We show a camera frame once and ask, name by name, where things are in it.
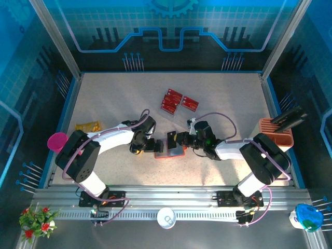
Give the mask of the orange knife block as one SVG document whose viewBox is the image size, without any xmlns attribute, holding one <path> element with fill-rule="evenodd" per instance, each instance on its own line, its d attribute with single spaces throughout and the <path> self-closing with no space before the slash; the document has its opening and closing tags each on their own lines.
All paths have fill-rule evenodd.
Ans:
<svg viewBox="0 0 332 249">
<path fill-rule="evenodd" d="M 262 118 L 258 122 L 259 133 L 265 134 L 278 147 L 286 152 L 294 145 L 294 138 L 291 129 L 279 130 L 280 126 L 273 124 L 271 118 Z"/>
</svg>

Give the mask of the black VIP credit card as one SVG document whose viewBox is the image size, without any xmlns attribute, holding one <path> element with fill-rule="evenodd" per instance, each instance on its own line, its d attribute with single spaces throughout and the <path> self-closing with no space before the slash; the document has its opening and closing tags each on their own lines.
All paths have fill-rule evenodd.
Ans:
<svg viewBox="0 0 332 249">
<path fill-rule="evenodd" d="M 174 149 L 177 147 L 177 143 L 175 141 L 176 131 L 171 131 L 167 133 L 167 147 L 168 150 Z"/>
</svg>

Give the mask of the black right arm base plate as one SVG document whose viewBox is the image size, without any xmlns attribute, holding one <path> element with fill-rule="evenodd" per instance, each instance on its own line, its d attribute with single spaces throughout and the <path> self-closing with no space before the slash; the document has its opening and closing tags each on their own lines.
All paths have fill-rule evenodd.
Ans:
<svg viewBox="0 0 332 249">
<path fill-rule="evenodd" d="M 232 191 L 217 191 L 216 196 L 213 197 L 217 201 L 218 207 L 243 207 L 254 208 L 264 206 L 262 194 L 260 191 L 255 192 L 250 197 L 238 196 L 235 197 Z"/>
</svg>

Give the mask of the aluminium frame post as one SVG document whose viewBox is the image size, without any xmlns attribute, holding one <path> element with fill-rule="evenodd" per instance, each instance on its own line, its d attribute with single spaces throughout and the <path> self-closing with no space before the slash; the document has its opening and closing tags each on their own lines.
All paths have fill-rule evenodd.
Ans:
<svg viewBox="0 0 332 249">
<path fill-rule="evenodd" d="M 63 36 L 43 0 L 29 0 L 44 28 L 58 49 L 61 57 L 76 80 L 80 80 L 81 71 L 72 56 Z"/>
<path fill-rule="evenodd" d="M 289 19 L 289 22 L 284 29 L 283 33 L 281 34 L 278 42 L 276 43 L 274 49 L 272 50 L 271 54 L 269 55 L 265 66 L 261 73 L 262 80 L 267 80 L 270 73 L 272 72 L 274 66 L 276 65 L 277 61 L 279 60 L 280 56 L 282 55 L 286 45 L 292 38 L 296 28 L 298 27 L 301 19 L 303 18 L 304 14 L 306 13 L 308 7 L 310 6 L 312 0 L 299 0 L 298 4 L 296 5 L 292 15 Z"/>
</svg>

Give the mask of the yellow snack bag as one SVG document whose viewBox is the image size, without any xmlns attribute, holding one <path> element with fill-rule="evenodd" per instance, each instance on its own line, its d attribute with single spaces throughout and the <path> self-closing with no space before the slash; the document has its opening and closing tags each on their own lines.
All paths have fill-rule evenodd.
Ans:
<svg viewBox="0 0 332 249">
<path fill-rule="evenodd" d="M 75 130 L 81 130 L 86 133 L 101 131 L 100 121 L 98 120 L 84 124 L 75 124 Z"/>
</svg>

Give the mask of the pink plastic goblet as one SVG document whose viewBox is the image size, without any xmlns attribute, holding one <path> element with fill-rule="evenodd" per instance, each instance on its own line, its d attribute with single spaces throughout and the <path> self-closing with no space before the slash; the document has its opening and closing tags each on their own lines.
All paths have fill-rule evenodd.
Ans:
<svg viewBox="0 0 332 249">
<path fill-rule="evenodd" d="M 66 144 L 67 140 L 68 137 L 65 133 L 57 132 L 48 139 L 47 146 L 51 151 L 59 153 Z"/>
</svg>

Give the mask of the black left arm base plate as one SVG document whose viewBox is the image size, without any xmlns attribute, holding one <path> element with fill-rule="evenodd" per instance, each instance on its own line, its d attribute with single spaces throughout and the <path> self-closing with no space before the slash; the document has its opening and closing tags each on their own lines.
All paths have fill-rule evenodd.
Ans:
<svg viewBox="0 0 332 249">
<path fill-rule="evenodd" d="M 104 191 L 99 198 L 101 199 L 121 199 L 126 196 L 125 191 L 111 191 L 106 190 Z M 94 205 L 98 208 L 121 208 L 125 204 L 125 200 L 116 201 L 116 202 L 105 202 L 105 201 L 99 201 L 96 198 L 91 197 L 89 194 L 87 194 L 85 191 L 82 191 L 80 194 L 80 200 L 79 200 L 79 207 L 83 208 L 92 208 Z"/>
</svg>

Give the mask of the potted plant with red flowers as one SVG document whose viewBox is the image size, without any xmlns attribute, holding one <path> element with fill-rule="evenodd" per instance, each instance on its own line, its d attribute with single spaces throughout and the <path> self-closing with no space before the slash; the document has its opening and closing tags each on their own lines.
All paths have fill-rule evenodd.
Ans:
<svg viewBox="0 0 332 249">
<path fill-rule="evenodd" d="M 21 241 L 32 244 L 33 238 L 50 237 L 57 228 L 54 219 L 58 217 L 60 210 L 51 211 L 49 206 L 39 207 L 37 210 L 31 206 L 24 209 L 19 217 L 23 235 Z"/>
</svg>

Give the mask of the aluminium mounting rail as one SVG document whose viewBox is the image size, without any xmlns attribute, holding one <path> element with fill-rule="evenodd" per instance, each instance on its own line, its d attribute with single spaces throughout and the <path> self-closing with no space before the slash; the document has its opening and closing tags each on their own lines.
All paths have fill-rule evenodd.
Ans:
<svg viewBox="0 0 332 249">
<path fill-rule="evenodd" d="M 217 208 L 212 197 L 217 191 L 231 191 L 231 186 L 135 186 L 112 185 L 115 191 L 125 191 L 130 199 L 128 209 L 156 210 L 170 207 L 175 210 L 205 210 Z M 37 189 L 32 205 L 46 205 L 56 209 L 77 209 L 79 203 L 77 187 L 74 185 L 53 185 Z M 293 186 L 271 186 L 273 211 L 292 210 L 299 203 L 311 204 L 308 190 Z"/>
</svg>

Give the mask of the blue aluminium side rail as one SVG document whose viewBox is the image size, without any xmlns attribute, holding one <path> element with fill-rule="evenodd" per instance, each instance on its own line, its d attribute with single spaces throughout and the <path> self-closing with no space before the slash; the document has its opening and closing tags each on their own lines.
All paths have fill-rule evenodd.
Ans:
<svg viewBox="0 0 332 249">
<path fill-rule="evenodd" d="M 76 104 L 77 96 L 79 94 L 82 79 L 83 75 L 79 80 L 73 78 L 71 82 L 70 89 L 67 94 L 67 98 L 65 100 L 62 113 L 60 115 L 59 123 L 56 128 L 56 132 L 67 133 L 68 131 L 73 110 Z M 53 168 L 57 168 L 57 166 L 54 165 L 56 155 L 57 154 L 55 152 L 49 150 L 44 170 L 39 181 L 38 189 L 48 188 L 50 179 L 52 177 Z"/>
<path fill-rule="evenodd" d="M 272 82 L 269 77 L 267 79 L 263 79 L 261 75 L 260 82 L 270 117 L 276 117 L 281 114 L 281 109 L 279 107 L 279 102 L 276 98 L 276 93 L 274 91 Z M 291 160 L 290 174 L 292 176 L 295 188 L 305 189 L 306 186 L 293 148 L 289 149 L 286 154 L 290 157 Z"/>
</svg>

